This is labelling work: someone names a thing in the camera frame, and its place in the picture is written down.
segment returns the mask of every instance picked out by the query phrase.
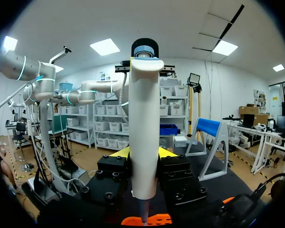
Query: cardboard box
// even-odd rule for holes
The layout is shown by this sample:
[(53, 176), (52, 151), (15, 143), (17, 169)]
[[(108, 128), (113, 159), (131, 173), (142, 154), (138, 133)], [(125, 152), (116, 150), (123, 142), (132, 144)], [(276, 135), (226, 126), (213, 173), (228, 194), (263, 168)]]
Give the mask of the cardboard box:
[(258, 114), (258, 107), (245, 107), (240, 106), (239, 107), (239, 114)]
[(265, 124), (267, 126), (268, 115), (267, 114), (255, 114), (255, 120), (253, 125), (256, 126), (258, 123)]

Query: yellow pole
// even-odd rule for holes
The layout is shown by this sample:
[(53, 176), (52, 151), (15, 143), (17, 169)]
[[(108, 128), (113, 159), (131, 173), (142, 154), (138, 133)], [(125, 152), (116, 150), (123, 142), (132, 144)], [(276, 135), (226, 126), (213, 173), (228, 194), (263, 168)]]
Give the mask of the yellow pole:
[[(200, 93), (198, 93), (198, 95), (199, 95), (199, 117), (200, 117)], [(202, 140), (204, 140), (203, 134), (200, 131), (198, 131), (198, 141), (200, 140), (199, 136), (201, 136)]]
[(191, 130), (192, 130), (192, 109), (193, 109), (193, 100), (192, 100), (192, 94), (193, 94), (193, 89), (192, 87), (190, 86), (190, 125), (189, 125), (189, 134), (191, 134)]

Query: orange tray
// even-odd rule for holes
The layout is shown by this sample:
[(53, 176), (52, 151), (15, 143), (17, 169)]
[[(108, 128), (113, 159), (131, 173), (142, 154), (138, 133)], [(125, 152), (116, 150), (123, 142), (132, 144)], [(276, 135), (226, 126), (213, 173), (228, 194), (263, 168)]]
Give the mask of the orange tray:
[[(172, 224), (169, 214), (157, 214), (148, 217), (147, 226), (160, 226)], [(125, 226), (143, 226), (142, 219), (140, 217), (127, 217), (122, 221), (122, 225)]]

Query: floor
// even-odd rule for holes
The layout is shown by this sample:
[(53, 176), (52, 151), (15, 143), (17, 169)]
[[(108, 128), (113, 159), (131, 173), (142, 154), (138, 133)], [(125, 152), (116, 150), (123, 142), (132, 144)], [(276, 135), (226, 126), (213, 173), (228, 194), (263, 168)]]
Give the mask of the floor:
[[(1, 142), (7, 144), (7, 149), (9, 150), (9, 143), (7, 136), (0, 137)], [(69, 148), (72, 151), (73, 159), (77, 163), (78, 166), (82, 167), (87, 172), (93, 171), (97, 169), (97, 162), (103, 156), (104, 154), (112, 154), (115, 151), (107, 150), (107, 149), (95, 149), (93, 146), (92, 148), (88, 148), (86, 145), (82, 145), (76, 142), (69, 142)], [(258, 145), (255, 145), (249, 150), (253, 153), (256, 153), (258, 150)], [(23, 148), (25, 158), (27, 162), (30, 162), (34, 164), (36, 167), (36, 162), (33, 156), (33, 150), (32, 147), (26, 147)], [(280, 151), (277, 151), (276, 154), (274, 154), (272, 157), (275, 159), (277, 156), (282, 157), (284, 154), (279, 153)], [(231, 170), (240, 177), (251, 190), (255, 190), (259, 183), (263, 183), (267, 180), (266, 177), (270, 178), (275, 174), (281, 173), (284, 170), (285, 167), (285, 161), (283, 159), (280, 159), (279, 163), (277, 164), (277, 167), (270, 167), (270, 168), (263, 168), (261, 172), (258, 172), (256, 175), (252, 174), (250, 172), (251, 167), (246, 164), (244, 161), (239, 159), (238, 157), (242, 158), (243, 160), (247, 161), (249, 164), (253, 164), (254, 158), (252, 156), (248, 156), (245, 152), (242, 151), (235, 151), (234, 154), (229, 154), (229, 160), (232, 160), (234, 165), (231, 167)], [(16, 150), (15, 157), (17, 158), (20, 156), (20, 150)], [(216, 153), (216, 156), (219, 159), (223, 159), (223, 154), (220, 152)], [(22, 161), (12, 161), (12, 158), (10, 157), (9, 153), (7, 153), (6, 157), (3, 158), (4, 161), (11, 167), (12, 172), (14, 173), (14, 177), (16, 179), (16, 184), (20, 187), (21, 184), (25, 183), (29, 178), (32, 178), (35, 174), (34, 169), (32, 172), (25, 173), (21, 170), (21, 166), (24, 162)], [(267, 185), (267, 189), (265, 193), (262, 196), (263, 202), (269, 202), (271, 200), (270, 195), (270, 189), (272, 187), (272, 183), (269, 183)], [(17, 194), (17, 198), (20, 202), (20, 204), (24, 207), (24, 209), (29, 213), (29, 215), (32, 216), (32, 218), (36, 219), (39, 211), (38, 209), (30, 202), (30, 200), (23, 195)]]

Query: blue cap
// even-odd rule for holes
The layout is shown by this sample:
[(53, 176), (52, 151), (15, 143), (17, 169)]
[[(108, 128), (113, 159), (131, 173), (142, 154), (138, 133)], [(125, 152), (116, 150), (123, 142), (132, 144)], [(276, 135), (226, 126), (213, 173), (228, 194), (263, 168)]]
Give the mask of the blue cap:
[(143, 45), (143, 46), (138, 46), (137, 48), (134, 49), (134, 56), (137, 57), (139, 53), (142, 52), (147, 52), (151, 55), (151, 57), (154, 57), (154, 50), (152, 47)]

